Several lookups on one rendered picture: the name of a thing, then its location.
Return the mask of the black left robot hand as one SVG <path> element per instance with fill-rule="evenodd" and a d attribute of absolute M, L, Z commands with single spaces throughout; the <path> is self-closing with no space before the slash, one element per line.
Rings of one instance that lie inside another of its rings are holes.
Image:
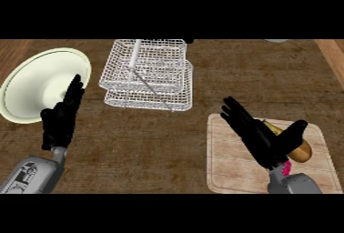
<path fill-rule="evenodd" d="M 55 147 L 69 147 L 72 143 L 83 94 L 82 76 L 76 75 L 69 85 L 64 101 L 58 102 L 54 108 L 45 108 L 41 111 L 43 150 L 52 150 Z"/>

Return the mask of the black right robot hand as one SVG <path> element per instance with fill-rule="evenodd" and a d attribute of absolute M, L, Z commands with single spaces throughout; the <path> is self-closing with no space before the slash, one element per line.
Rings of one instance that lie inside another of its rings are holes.
<path fill-rule="evenodd" d="M 247 112 L 232 96 L 224 98 L 221 116 L 241 137 L 247 150 L 261 166 L 274 170 L 289 161 L 289 154 L 303 145 L 308 121 L 297 120 L 280 135 Z"/>

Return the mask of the pink wrapped cupcake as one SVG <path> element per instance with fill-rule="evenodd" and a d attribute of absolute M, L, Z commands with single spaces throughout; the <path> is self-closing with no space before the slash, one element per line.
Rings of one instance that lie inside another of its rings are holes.
<path fill-rule="evenodd" d="M 277 135 L 283 133 L 283 129 L 277 127 L 266 119 L 262 121 Z M 289 154 L 289 161 L 283 163 L 283 175 L 287 177 L 293 171 L 293 161 L 306 163 L 312 158 L 312 147 L 306 140 L 302 146 Z"/>

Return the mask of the pale wooden cutting board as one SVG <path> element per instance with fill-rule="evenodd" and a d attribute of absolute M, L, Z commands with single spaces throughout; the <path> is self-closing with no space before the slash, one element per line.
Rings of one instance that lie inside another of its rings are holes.
<path fill-rule="evenodd" d="M 306 163 L 292 161 L 292 174 L 306 173 L 324 194 L 344 194 L 323 129 L 308 124 L 305 139 L 312 148 Z M 221 114 L 207 120 L 207 186 L 222 194 L 266 194 L 269 171 L 250 155 L 241 137 Z"/>

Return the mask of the pale green plate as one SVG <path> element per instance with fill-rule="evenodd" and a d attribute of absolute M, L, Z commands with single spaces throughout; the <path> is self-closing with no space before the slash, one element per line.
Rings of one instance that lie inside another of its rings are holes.
<path fill-rule="evenodd" d="M 83 87 L 88 87 L 92 63 L 79 49 L 54 48 L 27 58 L 0 86 L 4 118 L 17 124 L 41 122 L 41 111 L 64 101 L 76 75 L 82 76 Z"/>

